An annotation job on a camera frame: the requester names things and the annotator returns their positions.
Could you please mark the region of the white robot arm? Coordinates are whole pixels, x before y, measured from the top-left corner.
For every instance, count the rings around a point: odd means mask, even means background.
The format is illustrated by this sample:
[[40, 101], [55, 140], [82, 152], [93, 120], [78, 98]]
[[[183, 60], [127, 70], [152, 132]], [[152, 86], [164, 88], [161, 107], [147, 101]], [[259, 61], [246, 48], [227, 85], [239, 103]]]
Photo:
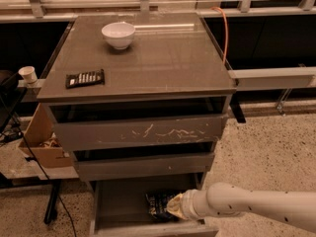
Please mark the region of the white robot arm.
[[186, 220], [250, 212], [316, 232], [315, 192], [254, 191], [215, 183], [207, 190], [187, 190], [176, 195], [168, 201], [167, 211]]

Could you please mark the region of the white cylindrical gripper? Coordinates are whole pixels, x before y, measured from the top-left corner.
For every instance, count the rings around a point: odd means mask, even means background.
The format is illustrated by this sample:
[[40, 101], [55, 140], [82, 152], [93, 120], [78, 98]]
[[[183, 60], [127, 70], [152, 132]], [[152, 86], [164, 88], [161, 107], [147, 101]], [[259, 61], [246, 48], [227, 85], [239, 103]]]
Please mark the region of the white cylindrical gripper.
[[185, 217], [191, 220], [207, 217], [206, 191], [187, 190], [183, 195], [176, 195], [168, 201], [167, 211], [178, 218]]

